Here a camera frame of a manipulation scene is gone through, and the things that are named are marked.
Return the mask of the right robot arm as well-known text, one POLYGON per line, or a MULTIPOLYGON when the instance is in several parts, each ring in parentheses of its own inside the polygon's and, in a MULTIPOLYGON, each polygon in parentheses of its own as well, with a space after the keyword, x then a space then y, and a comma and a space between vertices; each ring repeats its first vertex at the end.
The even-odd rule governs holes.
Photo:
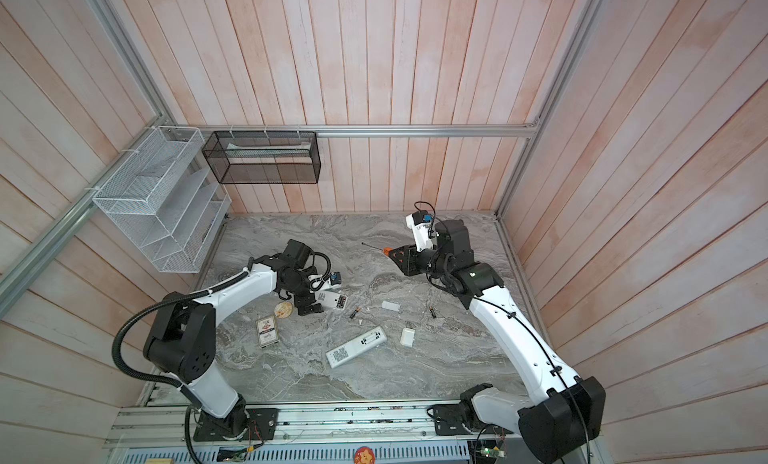
POLYGON ((384 252, 403 275, 423 275, 457 298, 499 344, 522 379, 527 397, 489 385, 465 391, 454 413, 468 430, 500 428, 522 437, 541 463, 591 450, 600 433, 606 392, 582 378, 543 340, 520 311, 496 270, 476 260, 467 228, 418 210, 406 218, 411 245, 384 252))

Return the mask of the white AC remote battery cover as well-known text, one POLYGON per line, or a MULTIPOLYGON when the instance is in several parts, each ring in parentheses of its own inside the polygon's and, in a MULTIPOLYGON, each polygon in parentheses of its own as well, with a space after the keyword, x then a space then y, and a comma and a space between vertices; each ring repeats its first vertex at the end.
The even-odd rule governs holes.
POLYGON ((401 332, 400 344, 407 348, 412 348, 415 342, 415 330, 404 328, 401 332))

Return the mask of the white TV remote control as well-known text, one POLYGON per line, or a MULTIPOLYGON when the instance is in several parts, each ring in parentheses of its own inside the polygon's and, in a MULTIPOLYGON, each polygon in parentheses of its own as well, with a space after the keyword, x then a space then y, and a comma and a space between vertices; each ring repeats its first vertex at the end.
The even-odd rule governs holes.
POLYGON ((387 336, 381 327, 376 327, 326 353, 326 358, 332 369, 335 369, 352 359, 378 347, 387 341, 387 336))

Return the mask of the white air conditioner remote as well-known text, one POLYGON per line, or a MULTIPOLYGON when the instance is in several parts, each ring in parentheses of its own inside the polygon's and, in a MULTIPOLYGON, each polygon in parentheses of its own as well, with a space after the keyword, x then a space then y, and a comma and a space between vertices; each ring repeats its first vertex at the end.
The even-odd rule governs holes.
POLYGON ((346 307, 347 297, 336 292, 321 290, 315 294, 316 302, 324 309, 343 310, 346 307))

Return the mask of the orange handled screwdriver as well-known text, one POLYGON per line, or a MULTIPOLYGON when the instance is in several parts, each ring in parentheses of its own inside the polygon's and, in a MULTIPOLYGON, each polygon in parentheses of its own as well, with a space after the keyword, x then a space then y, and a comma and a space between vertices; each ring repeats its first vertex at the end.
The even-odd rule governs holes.
POLYGON ((365 243, 365 242, 362 242, 362 245, 367 247, 367 248, 373 249, 375 251, 379 251, 379 252, 383 253, 386 256, 388 256, 391 253, 391 251, 392 251, 392 248, 389 248, 389 247, 377 247, 377 246, 374 246, 374 245, 371 245, 371 244, 368 244, 368 243, 365 243))

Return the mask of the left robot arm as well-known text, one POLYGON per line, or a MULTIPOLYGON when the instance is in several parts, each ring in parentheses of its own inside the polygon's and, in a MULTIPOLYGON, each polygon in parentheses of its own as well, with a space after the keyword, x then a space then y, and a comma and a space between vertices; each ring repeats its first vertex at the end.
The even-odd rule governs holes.
POLYGON ((217 329, 252 301, 276 293, 293 301, 301 316, 320 313, 315 294, 330 279, 331 259, 296 240, 277 254, 251 258, 236 275, 190 294, 171 293, 132 316, 114 337, 111 356, 123 374, 179 390, 200 412, 202 422, 226 440, 248 433, 244 397, 220 371, 217 329), (144 318, 155 319, 143 347, 144 358, 158 370, 150 374, 131 367, 122 355, 129 331, 144 318))

